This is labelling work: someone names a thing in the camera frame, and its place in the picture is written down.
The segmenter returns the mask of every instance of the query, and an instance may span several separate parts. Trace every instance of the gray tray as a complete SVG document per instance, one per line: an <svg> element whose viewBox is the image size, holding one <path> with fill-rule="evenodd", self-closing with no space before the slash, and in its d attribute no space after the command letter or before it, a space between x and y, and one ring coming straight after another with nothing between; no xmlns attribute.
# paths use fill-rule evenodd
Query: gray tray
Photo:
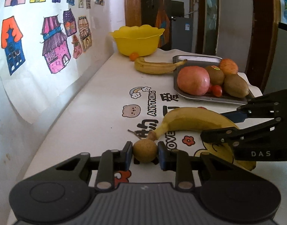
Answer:
<svg viewBox="0 0 287 225"><path fill-rule="evenodd" d="M221 97L217 98L211 93L206 93L203 96L193 96L183 92L182 90L179 89L177 85L177 76L181 68L186 66L199 66L203 68L209 65L218 66L222 58L216 56L206 56L206 55L199 55L199 56L178 55L173 57L173 63L177 63L184 59L187 59L187 62L184 65L177 67L177 69L174 71L174 89L179 95L183 96L185 99L193 101L212 101L212 102L244 105L247 103L247 99L254 98L254 95L252 94L251 91L245 98L242 99L230 96L227 93L223 93Z"/></svg>

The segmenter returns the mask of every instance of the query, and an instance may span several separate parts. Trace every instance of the table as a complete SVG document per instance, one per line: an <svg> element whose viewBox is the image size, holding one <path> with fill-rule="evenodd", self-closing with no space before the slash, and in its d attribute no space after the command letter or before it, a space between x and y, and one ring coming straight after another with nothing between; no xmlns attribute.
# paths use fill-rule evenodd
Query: table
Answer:
<svg viewBox="0 0 287 225"><path fill-rule="evenodd" d="M172 62L175 55L192 55L192 53L158 49L146 57L151 62ZM260 96L257 87L250 85L254 96ZM156 104L150 102L156 96ZM115 53L92 77L75 99L66 108L53 126L38 152L34 156L25 178L49 168L78 153L89 152L91 156L100 156L105 150L121 150L127 141L135 143L138 139L128 132L138 131L144 134L161 123L163 114L173 107L206 107L218 113L234 111L238 105L194 102L176 95L173 89L172 75L147 75L137 72L133 62L127 57ZM264 119L247 119L238 124L246 128L265 121ZM170 148L177 146L189 155L203 149L199 133L179 131L162 136ZM282 194L282 203L275 216L279 225L287 225L287 162L257 163L253 173L270 180ZM172 182L175 174L163 172L159 165L131 164L130 172L115 174L117 182ZM94 185L96 172L93 171L90 186ZM15 221L13 213L8 224Z"/></svg>

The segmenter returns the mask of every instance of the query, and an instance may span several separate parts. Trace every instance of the gray ribbed surface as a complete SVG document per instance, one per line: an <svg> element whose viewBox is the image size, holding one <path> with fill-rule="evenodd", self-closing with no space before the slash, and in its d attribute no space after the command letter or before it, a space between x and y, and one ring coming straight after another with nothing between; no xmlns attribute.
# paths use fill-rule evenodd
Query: gray ribbed surface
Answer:
<svg viewBox="0 0 287 225"><path fill-rule="evenodd" d="M165 184L125 184L97 195L79 217L62 225L238 225L205 212L189 193ZM276 225L273 221L257 225Z"/></svg>

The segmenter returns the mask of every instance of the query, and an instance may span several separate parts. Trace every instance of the yellow plastic basin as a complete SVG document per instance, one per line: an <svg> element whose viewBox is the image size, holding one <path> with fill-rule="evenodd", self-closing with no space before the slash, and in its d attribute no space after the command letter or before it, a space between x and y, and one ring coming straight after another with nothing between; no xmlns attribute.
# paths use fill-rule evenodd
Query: yellow plastic basin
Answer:
<svg viewBox="0 0 287 225"><path fill-rule="evenodd" d="M142 25L140 27L123 26L110 34L115 39L120 53L130 56L131 53L137 52L140 57L143 57L156 51L163 32L164 29Z"/></svg>

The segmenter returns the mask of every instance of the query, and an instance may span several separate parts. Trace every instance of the banana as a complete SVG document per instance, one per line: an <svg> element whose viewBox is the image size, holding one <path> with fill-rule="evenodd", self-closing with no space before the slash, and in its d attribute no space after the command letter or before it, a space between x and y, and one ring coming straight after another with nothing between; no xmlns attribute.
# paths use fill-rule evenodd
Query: banana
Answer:
<svg viewBox="0 0 287 225"><path fill-rule="evenodd" d="M238 128L235 123L216 112L196 107L180 107L168 112L164 116L161 125L154 131L149 132L147 139L158 140L160 136L170 131L190 130L201 132L202 130L227 127ZM234 160L232 150L227 143L222 143L219 146L204 143L204 146L206 149L197 151L195 156L199 156L202 152L209 152L247 170L253 170L256 167L256 162Z"/></svg>
<svg viewBox="0 0 287 225"><path fill-rule="evenodd" d="M148 74L164 74L173 72L178 66L186 63L186 59L178 63L150 63L144 58L137 58L134 62L134 67L137 71Z"/></svg>

